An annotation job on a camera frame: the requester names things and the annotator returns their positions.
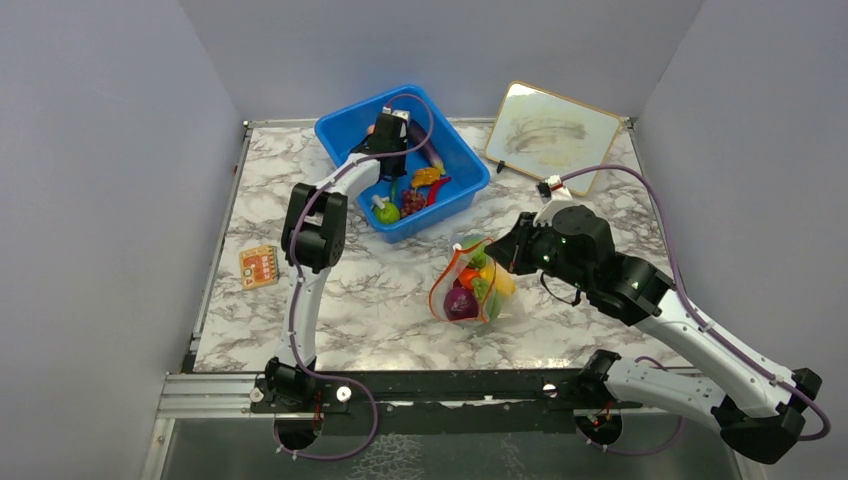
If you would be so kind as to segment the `green artichoke toy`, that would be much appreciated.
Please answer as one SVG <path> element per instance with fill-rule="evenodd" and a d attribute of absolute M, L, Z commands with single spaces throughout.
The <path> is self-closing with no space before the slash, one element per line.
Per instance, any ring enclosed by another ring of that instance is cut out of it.
<path fill-rule="evenodd" d="M 469 245 L 466 247 L 468 250 L 467 260 L 469 268 L 480 270 L 487 265 L 488 256 L 485 252 L 487 244 L 487 239 L 475 239 L 469 242 Z"/>

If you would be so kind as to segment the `green cabbage toy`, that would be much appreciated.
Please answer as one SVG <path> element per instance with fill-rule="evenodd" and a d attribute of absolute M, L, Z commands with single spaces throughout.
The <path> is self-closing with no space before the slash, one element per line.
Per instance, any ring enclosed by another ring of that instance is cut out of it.
<path fill-rule="evenodd" d="M 495 289 L 494 285 L 484 279 L 475 282 L 472 293 L 478 302 L 479 315 L 484 323 L 496 319 L 501 312 L 503 299 Z"/>

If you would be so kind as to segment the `orange carrot toy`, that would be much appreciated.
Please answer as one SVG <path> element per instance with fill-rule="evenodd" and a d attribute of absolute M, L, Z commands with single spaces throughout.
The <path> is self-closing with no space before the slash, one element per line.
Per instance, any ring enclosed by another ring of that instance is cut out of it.
<path fill-rule="evenodd" d="M 482 278 L 483 276 L 479 269 L 466 267 L 460 272 L 458 282 L 462 288 L 466 290 L 473 290 L 475 282 Z"/>

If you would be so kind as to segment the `clear zip bag orange zipper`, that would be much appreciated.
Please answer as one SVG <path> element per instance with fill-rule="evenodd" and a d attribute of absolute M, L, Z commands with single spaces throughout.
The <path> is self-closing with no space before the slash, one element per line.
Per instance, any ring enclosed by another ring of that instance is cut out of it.
<path fill-rule="evenodd" d="M 453 324 L 483 325 L 511 315 L 514 276 L 491 257 L 489 237 L 467 236 L 453 244 L 448 264 L 428 293 L 431 315 Z"/>

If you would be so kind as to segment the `purple onion toy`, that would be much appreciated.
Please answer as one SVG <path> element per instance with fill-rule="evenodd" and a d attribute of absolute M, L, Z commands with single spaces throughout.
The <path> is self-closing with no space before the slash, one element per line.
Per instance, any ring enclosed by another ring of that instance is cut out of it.
<path fill-rule="evenodd" d="M 479 303 L 473 292 L 463 287 L 450 289 L 444 297 L 443 309 L 449 321 L 476 319 Z"/>

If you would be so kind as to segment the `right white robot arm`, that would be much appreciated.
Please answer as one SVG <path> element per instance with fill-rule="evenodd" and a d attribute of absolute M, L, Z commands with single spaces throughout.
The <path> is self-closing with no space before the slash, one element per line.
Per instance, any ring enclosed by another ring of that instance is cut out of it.
<path fill-rule="evenodd" d="M 822 379 L 745 346 L 681 294 L 652 263 L 616 250 L 608 222 L 582 205 L 523 212 L 486 254 L 515 275 L 544 273 L 577 289 L 600 313 L 659 340 L 700 377 L 645 368 L 598 350 L 581 369 L 579 398 L 657 407 L 716 430 L 746 458 L 774 464 L 802 439 Z"/>

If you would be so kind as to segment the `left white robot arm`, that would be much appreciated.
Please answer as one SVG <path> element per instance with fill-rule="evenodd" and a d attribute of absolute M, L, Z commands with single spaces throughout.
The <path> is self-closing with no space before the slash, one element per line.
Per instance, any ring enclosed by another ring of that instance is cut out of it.
<path fill-rule="evenodd" d="M 253 404 L 301 411 L 317 398 L 317 322 L 329 273 L 344 251 L 348 201 L 406 173 L 409 121 L 409 112 L 383 108 L 341 166 L 316 184 L 293 187 L 281 236 L 290 281 L 285 330 L 251 391 Z"/>

